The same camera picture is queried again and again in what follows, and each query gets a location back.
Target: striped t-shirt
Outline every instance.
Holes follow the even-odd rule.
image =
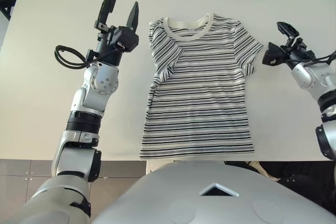
[[[141,159],[252,153],[245,77],[262,44],[235,19],[207,14],[195,29],[150,24],[156,65]]]

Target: floor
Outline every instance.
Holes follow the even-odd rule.
[[[16,213],[50,178],[51,161],[0,159],[0,222]],[[146,173],[145,161],[102,162],[90,185],[91,219],[126,192]]]

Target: t-shirt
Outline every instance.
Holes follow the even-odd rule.
[[[150,23],[156,66],[140,159],[254,152],[245,77],[262,44],[235,19],[207,14],[195,29]]]

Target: silver robot arm segment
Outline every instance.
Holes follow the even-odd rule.
[[[306,51],[302,38],[296,39],[295,28],[284,22],[277,25],[288,37],[287,43],[278,47],[270,42],[262,62],[269,66],[286,63],[299,87],[317,101],[322,113],[322,124],[315,130],[318,143],[325,157],[336,160],[336,73],[330,67],[336,51],[317,59],[311,50]]]
[[[108,27],[106,20],[116,0],[104,0],[95,28],[100,30],[96,51],[88,50],[86,58],[78,51],[57,46],[55,57],[70,69],[87,68],[84,83],[74,95],[66,130],[62,133],[52,162],[52,178],[47,180],[23,209],[5,224],[85,224],[90,223],[89,182],[100,172],[100,122],[109,97],[118,88],[118,65],[124,52],[139,43],[135,34],[139,8],[136,2],[127,25]],[[79,57],[83,63],[65,60],[59,51]]]

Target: white table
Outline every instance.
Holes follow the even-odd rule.
[[[105,160],[138,159],[147,94],[155,72],[148,49],[148,23],[162,16],[195,20],[213,12],[241,20],[265,47],[247,81],[247,108],[256,152],[212,156],[225,160],[324,160],[315,127],[320,112],[285,66],[261,64],[267,43],[286,37],[276,21],[295,26],[318,57],[336,47],[336,0],[117,0],[109,25],[124,25],[140,5],[140,44],[120,64],[120,85],[102,120],[99,148]],[[86,54],[95,49],[93,29],[102,0],[17,0],[0,55],[0,158],[52,159],[65,129],[82,70],[54,59],[56,45]]]

